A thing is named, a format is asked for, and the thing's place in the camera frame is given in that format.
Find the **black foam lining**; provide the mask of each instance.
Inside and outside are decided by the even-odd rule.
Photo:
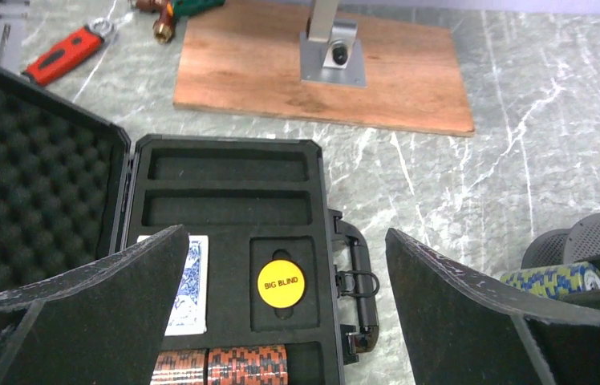
[[[128,244],[175,224],[209,237],[207,331],[168,336],[163,348],[281,343],[290,384],[339,383],[321,149],[311,141],[162,136],[145,136],[136,148]],[[291,260],[305,276],[290,310],[273,309],[257,292],[260,270],[274,259]]]
[[[112,147],[0,88],[0,291],[97,258]]]

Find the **red tool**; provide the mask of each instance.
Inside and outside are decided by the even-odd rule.
[[[46,86],[97,52],[116,31],[108,18],[97,18],[56,43],[22,72],[31,82]]]

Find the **metal base plate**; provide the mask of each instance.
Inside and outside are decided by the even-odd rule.
[[[359,39],[355,40],[347,66],[344,69],[325,68],[327,46],[321,42],[307,40],[305,32],[300,33],[300,74],[302,81],[331,83],[350,87],[366,87],[363,50]]]

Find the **black knob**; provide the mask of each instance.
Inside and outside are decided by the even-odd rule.
[[[334,45],[331,54],[333,55],[333,61],[339,66],[347,63],[347,47],[345,44]]]

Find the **case lid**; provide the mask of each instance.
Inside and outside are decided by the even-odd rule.
[[[0,67],[0,291],[115,251],[130,143]]]

